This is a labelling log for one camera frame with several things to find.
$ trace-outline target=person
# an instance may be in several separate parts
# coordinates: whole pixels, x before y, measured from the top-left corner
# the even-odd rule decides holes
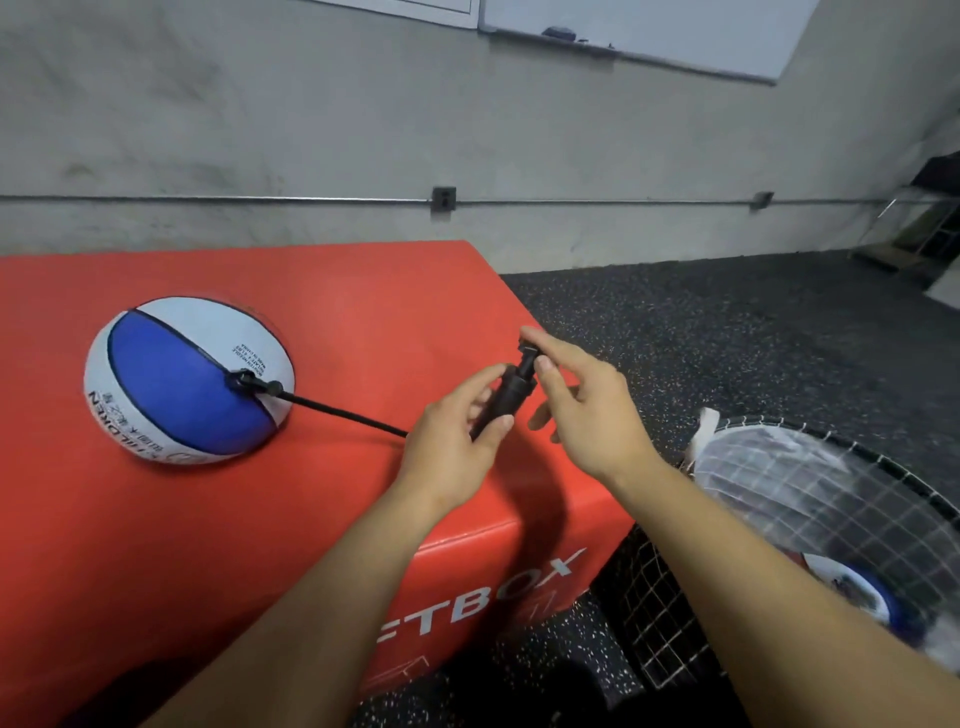
[[[529,422],[660,549],[755,726],[957,725],[960,682],[819,585],[670,467],[625,377],[536,328],[547,401]],[[579,384],[567,387],[558,367]],[[513,417],[469,423],[504,365],[426,407],[396,481],[273,607],[144,726],[342,726],[380,625],[430,530],[480,488]]]

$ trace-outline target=blue and white basketball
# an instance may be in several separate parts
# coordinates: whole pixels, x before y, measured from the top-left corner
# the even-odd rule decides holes
[[[239,369],[294,391],[289,354],[250,313],[208,299],[156,299],[97,334],[84,393],[100,427],[129,452],[212,463],[259,447],[290,412],[289,402],[231,389],[227,373]]]

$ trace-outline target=hand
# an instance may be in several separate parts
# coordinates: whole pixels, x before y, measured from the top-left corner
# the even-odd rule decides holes
[[[544,354],[535,366],[547,401],[530,418],[530,429],[543,429],[552,419],[557,429],[550,439],[564,446],[580,470],[611,489],[664,464],[630,398],[626,377],[538,328],[523,327],[520,336]],[[558,365],[580,384],[567,387]]]
[[[470,441],[470,426],[490,399],[490,385],[506,371],[495,364],[477,372],[440,401],[428,404],[407,435],[395,488],[428,497],[439,518],[479,490],[497,448],[514,426],[514,416],[498,417]]]

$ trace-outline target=red box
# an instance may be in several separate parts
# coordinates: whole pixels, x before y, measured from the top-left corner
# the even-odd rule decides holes
[[[152,298],[253,309],[301,394],[409,428],[533,319],[466,242],[0,258],[0,724],[53,725],[125,671],[221,648],[389,486],[396,437],[299,410],[265,448],[182,469],[94,422],[96,332]],[[430,534],[362,687],[426,672],[481,635],[570,606],[632,522],[518,415],[479,494]]]

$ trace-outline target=person's right arm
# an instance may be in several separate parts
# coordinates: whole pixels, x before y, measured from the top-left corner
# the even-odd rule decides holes
[[[535,328],[554,442],[619,500],[677,577],[756,726],[956,726],[960,680],[819,584],[654,449],[626,379]],[[580,380],[567,388],[557,365]]]

